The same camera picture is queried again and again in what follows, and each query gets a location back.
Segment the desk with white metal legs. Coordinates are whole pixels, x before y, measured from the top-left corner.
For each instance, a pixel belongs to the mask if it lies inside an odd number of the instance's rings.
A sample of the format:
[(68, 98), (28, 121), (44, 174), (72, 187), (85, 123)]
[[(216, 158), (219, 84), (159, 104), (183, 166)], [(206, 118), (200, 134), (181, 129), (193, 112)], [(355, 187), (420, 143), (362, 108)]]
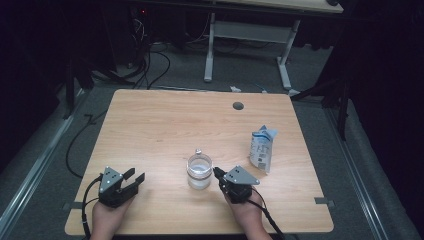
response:
[[(342, 14), (344, 9), (338, 0), (211, 0), (212, 6), (217, 7), (219, 3), (238, 4), (242, 7), (260, 7), (270, 10), (287, 10), (294, 14)], [(214, 65), (214, 41), (216, 38), (251, 40), (258, 42), (284, 44), (284, 50), (276, 58), (283, 88), (288, 91), (289, 96), (299, 94), (291, 86), (287, 72), (287, 59), (296, 38), (301, 19), (295, 17), (292, 24), (287, 27), (273, 26), (267, 24), (254, 24), (241, 22), (240, 20), (216, 20), (212, 12), (209, 18), (208, 52), (205, 62), (204, 81), (211, 82), (213, 79)]]

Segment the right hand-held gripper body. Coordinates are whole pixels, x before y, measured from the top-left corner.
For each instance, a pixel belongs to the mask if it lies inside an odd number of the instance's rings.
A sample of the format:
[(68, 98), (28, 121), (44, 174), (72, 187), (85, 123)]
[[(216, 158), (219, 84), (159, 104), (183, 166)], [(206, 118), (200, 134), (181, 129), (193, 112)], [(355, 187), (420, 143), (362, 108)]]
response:
[(252, 195), (252, 186), (260, 184), (257, 178), (240, 165), (226, 172), (221, 181), (221, 191), (235, 204), (246, 202)]

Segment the white and blue salt bag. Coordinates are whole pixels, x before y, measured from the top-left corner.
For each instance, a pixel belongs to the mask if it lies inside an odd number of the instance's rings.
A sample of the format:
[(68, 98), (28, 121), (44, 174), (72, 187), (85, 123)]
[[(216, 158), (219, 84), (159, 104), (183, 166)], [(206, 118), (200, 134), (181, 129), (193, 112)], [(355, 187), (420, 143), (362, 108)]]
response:
[(277, 130), (263, 125), (251, 134), (250, 162), (266, 173), (270, 172), (273, 142), (277, 133)]

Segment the person's right hand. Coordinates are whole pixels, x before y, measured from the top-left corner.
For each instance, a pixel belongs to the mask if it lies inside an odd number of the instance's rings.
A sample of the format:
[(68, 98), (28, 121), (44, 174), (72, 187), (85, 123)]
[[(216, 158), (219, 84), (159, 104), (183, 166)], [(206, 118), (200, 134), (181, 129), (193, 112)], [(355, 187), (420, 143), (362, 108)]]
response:
[(227, 195), (225, 195), (225, 200), (233, 213), (236, 223), (246, 234), (264, 229), (261, 210), (262, 200), (257, 193), (253, 192), (245, 203), (232, 203)]

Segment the dark equipment with red light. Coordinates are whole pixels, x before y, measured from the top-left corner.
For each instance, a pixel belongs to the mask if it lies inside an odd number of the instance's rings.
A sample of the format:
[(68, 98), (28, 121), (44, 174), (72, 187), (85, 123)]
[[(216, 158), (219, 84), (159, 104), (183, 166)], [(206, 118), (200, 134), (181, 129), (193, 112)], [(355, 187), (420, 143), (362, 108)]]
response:
[(129, 29), (133, 40), (135, 57), (132, 64), (140, 66), (144, 58), (149, 35), (148, 12), (146, 8), (131, 6), (129, 8)]

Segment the clear jar with flip lid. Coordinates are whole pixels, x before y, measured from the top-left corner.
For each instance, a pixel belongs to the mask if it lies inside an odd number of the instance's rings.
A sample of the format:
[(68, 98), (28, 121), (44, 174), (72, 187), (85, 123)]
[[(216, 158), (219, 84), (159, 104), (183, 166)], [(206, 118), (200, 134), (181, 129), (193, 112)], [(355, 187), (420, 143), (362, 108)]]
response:
[(188, 184), (196, 190), (207, 188), (211, 183), (212, 169), (211, 158), (201, 149), (196, 149), (187, 161)]

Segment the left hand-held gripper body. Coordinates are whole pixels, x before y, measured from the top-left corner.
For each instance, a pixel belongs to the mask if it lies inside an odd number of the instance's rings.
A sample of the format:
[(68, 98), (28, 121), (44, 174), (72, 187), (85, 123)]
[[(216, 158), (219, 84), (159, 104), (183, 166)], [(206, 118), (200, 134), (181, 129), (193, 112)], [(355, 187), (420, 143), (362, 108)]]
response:
[(138, 194), (139, 185), (136, 185), (135, 181), (124, 188), (121, 187), (124, 181), (123, 174), (109, 166), (105, 168), (98, 193), (101, 203), (117, 208)]

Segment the metal floor rail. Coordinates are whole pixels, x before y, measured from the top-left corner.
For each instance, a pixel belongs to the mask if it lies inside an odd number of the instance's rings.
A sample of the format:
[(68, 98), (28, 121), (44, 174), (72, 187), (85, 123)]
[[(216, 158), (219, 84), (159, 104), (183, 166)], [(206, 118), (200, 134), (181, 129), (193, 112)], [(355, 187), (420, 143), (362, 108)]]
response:
[[(77, 97), (72, 114), (86, 97)], [(14, 228), (52, 162), (59, 142), (74, 120), (72, 114), (67, 117), (67, 111), (66, 105), (60, 104), (0, 174), (0, 238)]]
[(347, 172), (351, 179), (352, 186), (358, 198), (362, 212), (367, 220), (369, 228), (372, 232), (374, 240), (389, 240), (387, 232), (382, 224), (380, 216), (375, 207), (374, 201), (372, 200), (367, 187), (359, 173), (359, 170), (355, 164), (354, 158), (350, 152), (348, 144), (343, 140), (338, 132), (337, 119), (335, 113), (332, 110), (325, 109), (329, 124), (331, 125), (332, 132), (334, 133), (338, 145), (341, 149), (344, 162), (347, 166)]

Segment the person's left hand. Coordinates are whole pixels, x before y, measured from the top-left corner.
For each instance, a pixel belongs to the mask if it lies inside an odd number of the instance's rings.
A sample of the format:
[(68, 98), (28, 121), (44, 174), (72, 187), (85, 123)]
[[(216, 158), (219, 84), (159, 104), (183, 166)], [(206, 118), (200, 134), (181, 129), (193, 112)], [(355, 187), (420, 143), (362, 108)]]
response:
[(130, 198), (117, 208), (111, 208), (97, 202), (92, 210), (92, 231), (94, 229), (109, 229), (116, 233), (132, 202), (133, 198)]

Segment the black stand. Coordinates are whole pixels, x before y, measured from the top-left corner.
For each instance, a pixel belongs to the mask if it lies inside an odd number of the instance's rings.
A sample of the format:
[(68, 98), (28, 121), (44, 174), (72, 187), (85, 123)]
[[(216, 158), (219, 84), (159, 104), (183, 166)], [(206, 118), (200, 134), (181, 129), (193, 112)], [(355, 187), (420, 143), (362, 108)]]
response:
[(91, 71), (86, 63), (76, 56), (71, 56), (66, 65), (65, 96), (67, 108), (64, 115), (65, 119), (68, 119), (75, 110), (75, 82), (78, 82), (79, 86), (85, 90), (90, 90), (94, 86)]
[(297, 93), (294, 96), (291, 96), (291, 99), (293, 101), (298, 101), (307, 96), (317, 95), (319, 92), (322, 92), (323, 99), (321, 100), (321, 105), (324, 108), (338, 107), (336, 128), (340, 138), (345, 141), (345, 125), (348, 116), (347, 110), (350, 83), (351, 80), (349, 78), (333, 79), (324, 83), (319, 83), (316, 86)]

